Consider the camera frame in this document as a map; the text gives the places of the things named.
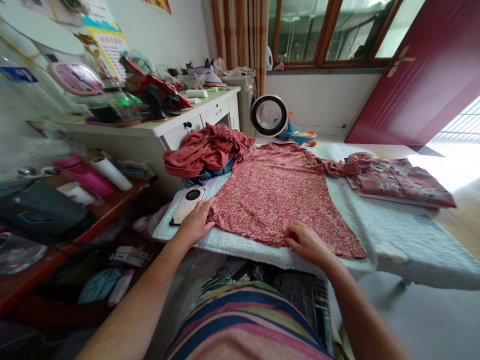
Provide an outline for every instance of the curtain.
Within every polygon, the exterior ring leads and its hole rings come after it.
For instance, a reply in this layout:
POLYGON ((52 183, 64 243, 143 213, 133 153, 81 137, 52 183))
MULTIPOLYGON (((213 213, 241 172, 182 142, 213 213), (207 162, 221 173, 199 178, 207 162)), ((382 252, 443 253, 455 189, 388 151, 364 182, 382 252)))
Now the curtain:
POLYGON ((265 94, 269 0, 211 0, 216 48, 227 69, 256 70, 257 96, 265 94))

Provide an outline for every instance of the dresser drawer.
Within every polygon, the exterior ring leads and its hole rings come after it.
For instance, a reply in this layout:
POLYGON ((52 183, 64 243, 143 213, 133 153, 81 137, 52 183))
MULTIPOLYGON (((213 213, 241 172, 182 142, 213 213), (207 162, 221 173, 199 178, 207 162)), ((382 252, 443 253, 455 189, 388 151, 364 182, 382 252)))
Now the dresser drawer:
POLYGON ((203 127, 206 126, 206 123, 210 125, 215 125, 218 123, 225 115, 229 113, 229 101, 227 99, 223 101, 215 102, 215 105, 210 109, 202 112, 200 114, 203 127))
POLYGON ((180 124, 173 130, 170 130, 165 135, 161 136, 161 141, 167 150, 178 150, 180 143, 188 134, 190 134, 191 130, 200 131, 203 129, 200 115, 194 116, 188 120, 188 123, 191 124, 191 127, 180 124))

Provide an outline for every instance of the ironing board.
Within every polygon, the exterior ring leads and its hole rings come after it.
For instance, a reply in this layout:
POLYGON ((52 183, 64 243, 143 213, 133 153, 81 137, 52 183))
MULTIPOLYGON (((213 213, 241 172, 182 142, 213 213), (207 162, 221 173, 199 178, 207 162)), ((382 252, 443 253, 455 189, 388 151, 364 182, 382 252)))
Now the ironing board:
MULTIPOLYGON (((310 150, 317 157, 337 161, 352 153, 366 151, 345 144, 312 147, 310 150)), ((229 173, 209 180, 203 186, 204 199, 213 197, 230 176, 229 173)), ((359 197, 345 178, 327 176, 326 182, 333 203, 368 255, 362 260, 341 258, 357 280, 372 272, 383 271, 436 288, 480 289, 480 263, 423 207, 359 197)), ((165 242, 177 232, 177 227, 169 226, 169 222, 186 191, 177 192, 156 227, 154 238, 165 242)), ((216 227, 196 247, 282 269, 324 275, 317 266, 290 248, 274 248, 216 227)))

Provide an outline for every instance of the striped clothing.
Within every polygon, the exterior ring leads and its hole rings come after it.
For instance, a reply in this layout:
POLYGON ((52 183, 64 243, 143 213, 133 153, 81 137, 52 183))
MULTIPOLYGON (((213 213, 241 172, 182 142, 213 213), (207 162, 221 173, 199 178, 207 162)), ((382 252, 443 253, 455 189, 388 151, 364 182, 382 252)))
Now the striped clothing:
POLYGON ((193 309, 166 359, 331 359, 305 317, 261 281, 212 291, 193 309))

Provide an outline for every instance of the window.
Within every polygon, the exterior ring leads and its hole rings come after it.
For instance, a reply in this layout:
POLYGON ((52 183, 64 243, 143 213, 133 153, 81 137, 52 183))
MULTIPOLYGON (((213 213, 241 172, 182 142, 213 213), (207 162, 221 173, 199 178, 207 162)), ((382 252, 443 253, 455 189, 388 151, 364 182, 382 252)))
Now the window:
POLYGON ((425 0, 270 0, 268 45, 286 69, 386 68, 425 0))

